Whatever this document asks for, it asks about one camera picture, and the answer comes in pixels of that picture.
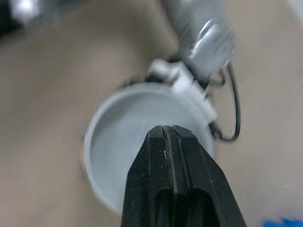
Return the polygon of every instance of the black plastic part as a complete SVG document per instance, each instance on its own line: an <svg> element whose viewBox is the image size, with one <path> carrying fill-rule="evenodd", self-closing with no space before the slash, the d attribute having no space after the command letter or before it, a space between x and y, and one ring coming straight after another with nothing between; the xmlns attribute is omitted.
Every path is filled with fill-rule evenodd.
<svg viewBox="0 0 303 227"><path fill-rule="evenodd" d="M245 226L224 173L191 131L149 131L128 172L121 227Z"/></svg>

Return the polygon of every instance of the black cable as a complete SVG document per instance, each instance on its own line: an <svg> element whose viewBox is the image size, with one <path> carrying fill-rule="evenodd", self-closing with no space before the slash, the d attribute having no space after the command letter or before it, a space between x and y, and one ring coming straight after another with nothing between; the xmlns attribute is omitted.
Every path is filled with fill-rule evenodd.
<svg viewBox="0 0 303 227"><path fill-rule="evenodd" d="M238 94L238 89L237 89L237 83L236 83L234 71L233 71L231 64L229 64L227 66L227 71L231 78L234 101L235 101L235 112L236 112L235 133L232 137L224 136L221 129L217 126L217 124L215 122L210 123L209 127L215 138L219 138L220 140L222 140L224 142L233 142L239 137L240 130L241 130L241 109L240 109L240 100L239 100L239 94Z"/></svg>

